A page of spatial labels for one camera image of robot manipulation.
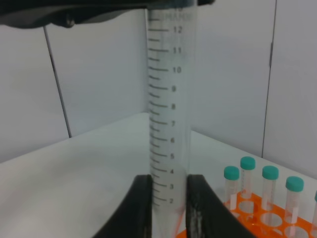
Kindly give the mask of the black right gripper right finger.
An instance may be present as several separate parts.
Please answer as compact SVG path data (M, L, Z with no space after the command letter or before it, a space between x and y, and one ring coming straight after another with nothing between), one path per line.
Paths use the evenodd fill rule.
M203 175L188 175L186 188L188 238L253 238L225 207Z

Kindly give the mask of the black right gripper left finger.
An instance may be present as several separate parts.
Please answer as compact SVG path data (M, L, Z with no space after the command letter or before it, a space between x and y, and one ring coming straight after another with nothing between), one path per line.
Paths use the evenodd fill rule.
M135 176L124 199L95 238L151 238L152 185L150 175Z

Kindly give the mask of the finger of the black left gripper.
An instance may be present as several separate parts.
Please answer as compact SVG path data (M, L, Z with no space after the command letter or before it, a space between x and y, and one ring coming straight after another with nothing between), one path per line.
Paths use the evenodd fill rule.
M188 8L211 5L212 0L2 0L0 24L34 29L49 24L71 28L100 23L137 9Z

